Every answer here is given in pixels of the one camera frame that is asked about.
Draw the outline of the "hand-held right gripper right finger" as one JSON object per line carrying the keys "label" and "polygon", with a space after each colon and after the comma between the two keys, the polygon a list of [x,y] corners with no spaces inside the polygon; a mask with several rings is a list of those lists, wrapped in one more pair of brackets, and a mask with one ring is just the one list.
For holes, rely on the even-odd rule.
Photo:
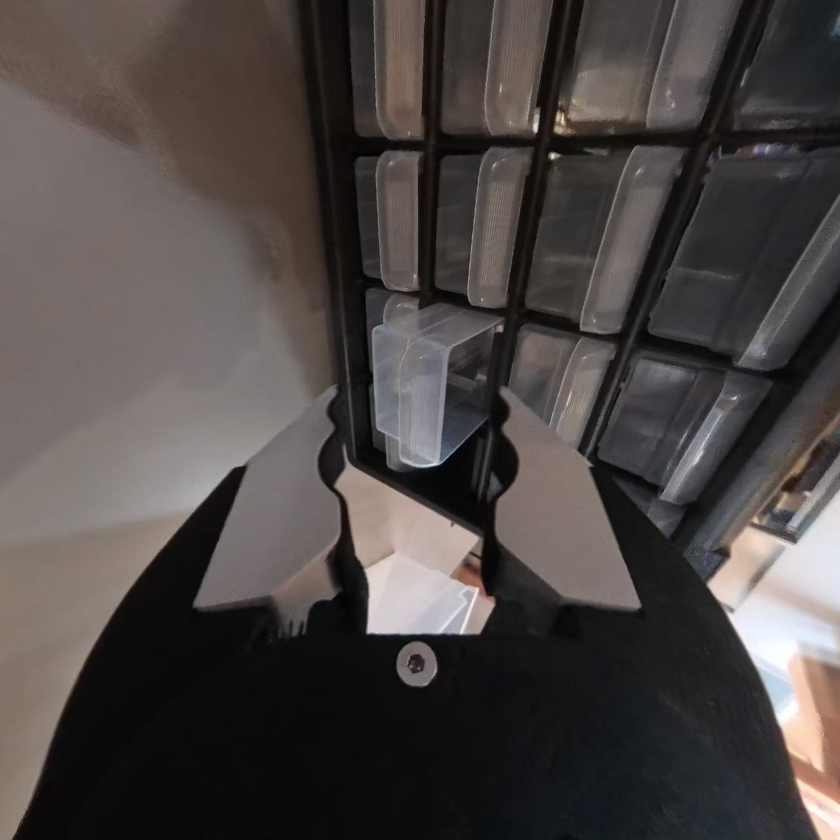
{"label": "hand-held right gripper right finger", "polygon": [[642,604],[590,463],[507,387],[493,405],[500,488],[488,500],[486,590],[534,613]]}

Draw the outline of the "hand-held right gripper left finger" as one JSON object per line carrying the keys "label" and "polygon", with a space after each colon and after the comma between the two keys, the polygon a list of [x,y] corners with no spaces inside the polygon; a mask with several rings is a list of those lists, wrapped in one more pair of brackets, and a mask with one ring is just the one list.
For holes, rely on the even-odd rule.
{"label": "hand-held right gripper left finger", "polygon": [[270,606],[308,615],[338,587],[329,554],[341,534],[340,503],[319,457],[334,433],[328,388],[247,463],[193,607],[218,612]]}

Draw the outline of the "clear plastic storage bin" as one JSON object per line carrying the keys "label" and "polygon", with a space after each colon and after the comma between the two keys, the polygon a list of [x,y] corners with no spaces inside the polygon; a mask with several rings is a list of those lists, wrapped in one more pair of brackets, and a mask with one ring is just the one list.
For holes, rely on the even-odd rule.
{"label": "clear plastic storage bin", "polygon": [[478,635],[496,606],[474,554],[445,573],[393,553],[365,575],[369,635]]}

